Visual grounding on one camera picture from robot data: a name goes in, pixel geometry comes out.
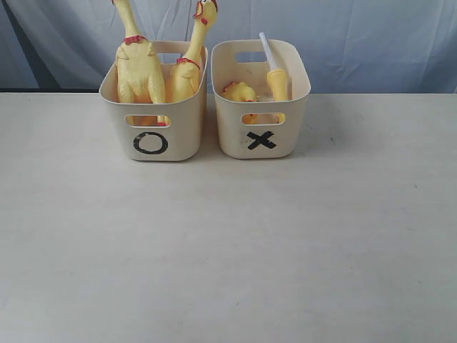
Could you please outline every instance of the black x mark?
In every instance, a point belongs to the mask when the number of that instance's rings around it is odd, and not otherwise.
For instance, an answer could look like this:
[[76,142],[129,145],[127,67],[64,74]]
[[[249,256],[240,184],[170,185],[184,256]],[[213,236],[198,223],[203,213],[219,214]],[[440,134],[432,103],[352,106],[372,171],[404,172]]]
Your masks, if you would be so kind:
[[274,144],[272,141],[268,140],[268,138],[270,138],[273,135],[274,135],[274,133],[271,132],[271,131],[267,131],[264,134],[262,134],[261,136],[258,136],[258,135],[254,134],[252,132],[249,132],[248,133],[248,137],[252,138],[252,139],[255,139],[255,141],[250,146],[248,146],[248,149],[249,150],[254,150],[260,144],[266,146],[269,149],[274,148],[276,146],[276,144]]

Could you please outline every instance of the yellow rubber duck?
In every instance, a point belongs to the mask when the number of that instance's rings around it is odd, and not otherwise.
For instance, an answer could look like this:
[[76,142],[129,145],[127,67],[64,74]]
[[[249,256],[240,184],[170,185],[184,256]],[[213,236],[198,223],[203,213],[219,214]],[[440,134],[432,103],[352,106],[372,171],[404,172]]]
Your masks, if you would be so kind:
[[[256,91],[248,86],[246,82],[232,82],[224,88],[222,96],[231,101],[238,102],[257,102]],[[247,114],[243,116],[243,123],[254,124],[256,122],[257,114]]]
[[[200,0],[194,14],[194,31],[192,32],[189,49],[184,56],[176,61],[166,80],[166,102],[174,103],[191,98],[198,90],[201,82],[201,66],[199,65],[201,48],[209,29],[216,23],[218,6],[216,0]],[[165,117],[159,117],[159,125],[163,125]]]
[[[129,104],[165,103],[164,75],[154,45],[140,34],[130,1],[111,2],[116,5],[126,29],[125,39],[116,52],[119,101]],[[130,124],[153,126],[155,121],[156,117],[145,116],[139,123]]]

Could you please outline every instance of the white table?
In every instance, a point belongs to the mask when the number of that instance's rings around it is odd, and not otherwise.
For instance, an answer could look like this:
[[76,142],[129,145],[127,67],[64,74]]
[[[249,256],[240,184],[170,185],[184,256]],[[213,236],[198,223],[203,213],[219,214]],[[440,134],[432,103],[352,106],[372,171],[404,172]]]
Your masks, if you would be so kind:
[[312,95],[263,161],[214,116],[131,161],[101,106],[0,94],[1,343],[455,343],[457,96]]

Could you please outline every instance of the storage bin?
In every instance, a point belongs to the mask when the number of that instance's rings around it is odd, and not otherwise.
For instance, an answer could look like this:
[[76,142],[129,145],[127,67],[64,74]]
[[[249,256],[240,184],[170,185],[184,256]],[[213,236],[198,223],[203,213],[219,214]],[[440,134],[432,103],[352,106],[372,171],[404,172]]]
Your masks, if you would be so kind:
[[[156,52],[184,54],[188,41],[153,41]],[[117,97],[117,68],[109,69],[99,94],[106,104],[120,145],[125,154],[138,161],[182,161],[199,150],[206,113],[206,68],[208,49],[202,48],[201,83],[199,91],[190,99],[173,104],[121,104]],[[162,64],[164,78],[174,64]],[[167,116],[169,126],[130,125],[131,116]]]
[[[225,41],[213,48],[211,80],[216,99],[219,142],[222,150],[237,159],[277,158],[295,148],[306,110],[311,84],[296,48],[278,40],[268,40],[275,60],[288,74],[289,101],[268,101],[271,96],[266,78],[267,61],[237,62],[240,53],[263,51],[261,40]],[[235,102],[222,97],[231,82],[244,81],[251,86],[258,102]],[[280,124],[244,124],[245,114],[284,114]]]

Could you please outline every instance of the white backdrop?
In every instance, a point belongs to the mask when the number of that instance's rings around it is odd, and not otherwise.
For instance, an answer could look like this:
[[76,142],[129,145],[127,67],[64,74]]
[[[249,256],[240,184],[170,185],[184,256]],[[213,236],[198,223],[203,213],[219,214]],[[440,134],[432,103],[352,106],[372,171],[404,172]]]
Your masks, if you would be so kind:
[[[98,88],[124,37],[111,0],[7,3],[63,88]],[[196,0],[131,3],[149,39],[190,38]],[[265,31],[268,38],[297,47],[313,92],[453,92],[457,86],[457,0],[218,4],[219,19],[206,40],[210,50],[229,39],[257,39]],[[5,65],[2,74],[11,71]]]

